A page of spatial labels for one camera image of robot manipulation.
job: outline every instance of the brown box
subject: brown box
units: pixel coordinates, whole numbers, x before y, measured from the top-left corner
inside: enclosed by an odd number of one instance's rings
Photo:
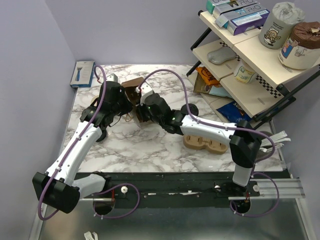
[[[121,84],[124,87],[125,94],[128,97],[129,101],[133,105],[133,110],[131,114],[133,114],[133,119],[142,123],[142,117],[137,113],[137,104],[140,104],[141,94],[136,92],[136,87],[139,86],[143,82],[143,77],[138,77],[129,81],[125,81]]]

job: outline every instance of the orange package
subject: orange package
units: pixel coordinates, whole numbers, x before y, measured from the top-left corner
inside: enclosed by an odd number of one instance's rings
[[[209,72],[209,70],[205,66],[197,67],[196,71],[201,75],[205,84],[207,84],[208,86],[220,84],[220,82],[211,74],[211,72]]]

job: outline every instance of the marble tabletop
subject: marble tabletop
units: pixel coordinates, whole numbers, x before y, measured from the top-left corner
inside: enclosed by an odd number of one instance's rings
[[[191,65],[104,65],[103,68],[107,75],[116,74],[120,83],[145,77],[157,69],[173,70],[183,78],[189,102],[197,105],[199,116],[221,122],[200,94],[193,93],[193,86],[186,77]],[[185,104],[182,85],[173,74],[156,73],[149,78],[148,83],[167,101],[171,109],[180,109]],[[77,90],[64,146],[73,136],[82,111],[90,105],[94,96],[99,95],[99,89],[100,84],[94,77],[91,88]],[[270,127],[265,124],[259,130],[270,132]],[[232,172],[235,169],[230,149],[222,155],[204,149],[188,149],[183,145],[182,136],[167,133],[152,122],[142,123],[139,127],[133,120],[126,122],[121,118],[107,131],[108,137],[91,147],[79,172]],[[278,152],[256,166],[256,171],[282,170]]]

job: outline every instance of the checkered strip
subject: checkered strip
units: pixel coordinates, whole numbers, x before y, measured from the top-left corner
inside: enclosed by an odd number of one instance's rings
[[[220,44],[222,45],[222,47],[228,47],[228,48],[229,48],[229,46],[228,46],[224,41],[221,41]],[[239,57],[238,54],[236,55],[235,58],[236,58],[236,60],[237,60],[238,62],[240,62],[241,57]]]
[[[275,99],[277,99],[278,97],[281,97],[282,95],[276,90],[274,89],[272,86],[269,85],[269,83],[266,82],[266,80],[264,80],[262,78],[262,76],[258,75],[256,77],[256,80],[271,94],[273,95],[273,97]]]

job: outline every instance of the shelf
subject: shelf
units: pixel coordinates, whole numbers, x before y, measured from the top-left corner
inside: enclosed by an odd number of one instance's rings
[[[252,29],[244,33],[233,36],[226,28],[220,28],[215,24],[216,18],[212,16],[208,11],[204,11],[200,14],[200,19],[209,27],[211,30],[218,35],[230,48],[233,48],[235,44],[241,43],[245,40],[251,39],[258,36],[260,29]]]
[[[244,84],[230,75],[223,78],[220,83],[251,118],[269,109],[283,98],[280,93],[263,82],[261,77]]]
[[[196,79],[197,79],[198,73],[195,72],[191,75],[189,75],[189,81],[192,83],[192,85],[195,85]],[[220,113],[217,111],[217,109],[223,107],[224,105],[227,105],[231,102],[233,102],[232,99],[218,97],[218,96],[212,96],[208,94],[200,93],[203,99],[206,101],[207,104],[212,108],[214,113],[221,119],[224,123],[229,123],[229,121]]]
[[[306,72],[282,65],[278,59],[280,49],[263,46],[258,36],[240,42],[232,49],[274,88]]]
[[[210,71],[210,73],[220,81],[222,78],[233,74],[234,69],[238,65],[238,58],[224,62],[221,65],[213,64],[208,61],[208,53],[218,50],[224,46],[224,42],[219,39],[217,41],[210,42],[206,45],[199,46],[193,49],[193,54],[199,59],[199,61]]]

